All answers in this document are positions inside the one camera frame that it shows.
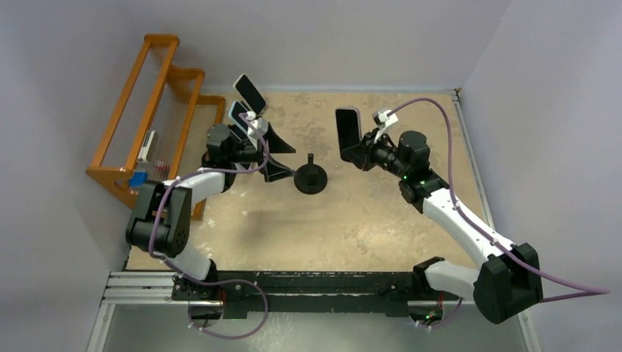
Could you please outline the white smartphone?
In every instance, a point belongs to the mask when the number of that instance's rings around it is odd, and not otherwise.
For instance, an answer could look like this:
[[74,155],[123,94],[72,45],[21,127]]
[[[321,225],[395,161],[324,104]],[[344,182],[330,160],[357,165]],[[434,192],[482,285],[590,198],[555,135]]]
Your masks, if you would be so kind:
[[240,74],[233,84],[233,89],[254,113],[262,114],[264,112],[267,101],[246,74]]

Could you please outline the black round base stand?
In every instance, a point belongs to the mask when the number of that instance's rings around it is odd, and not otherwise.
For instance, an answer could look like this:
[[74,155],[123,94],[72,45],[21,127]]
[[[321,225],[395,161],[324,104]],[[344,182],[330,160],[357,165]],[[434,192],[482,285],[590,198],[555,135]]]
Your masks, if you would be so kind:
[[324,168],[314,162],[314,154],[307,154],[307,163],[300,166],[294,175],[294,185],[303,194],[313,195],[322,192],[328,183]]

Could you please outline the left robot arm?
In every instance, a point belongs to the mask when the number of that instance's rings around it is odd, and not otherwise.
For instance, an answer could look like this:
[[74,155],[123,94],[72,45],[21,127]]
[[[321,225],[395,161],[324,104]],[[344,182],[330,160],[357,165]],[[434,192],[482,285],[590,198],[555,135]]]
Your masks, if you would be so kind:
[[272,156],[294,152],[262,118],[247,128],[213,125],[201,168],[171,180],[143,182],[126,227],[126,242],[191,280],[190,290],[199,299],[213,298],[219,289],[219,280],[210,275],[213,261],[189,241],[194,206],[227,191],[239,174],[259,171],[266,182],[293,174]]

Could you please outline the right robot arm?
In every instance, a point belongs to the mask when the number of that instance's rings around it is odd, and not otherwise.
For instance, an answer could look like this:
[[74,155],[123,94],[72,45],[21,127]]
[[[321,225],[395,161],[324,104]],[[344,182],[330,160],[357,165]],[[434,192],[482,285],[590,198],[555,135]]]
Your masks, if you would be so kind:
[[375,166],[398,177],[405,201],[436,222],[469,255],[477,269],[434,257],[413,268],[411,287],[420,298],[438,291],[474,301],[482,316],[499,324],[544,299],[537,251],[528,243],[516,245],[493,233],[480,219],[469,219],[470,209],[452,193],[448,182],[430,167],[425,135],[407,131],[397,144],[388,136],[339,139],[340,157],[357,169]]

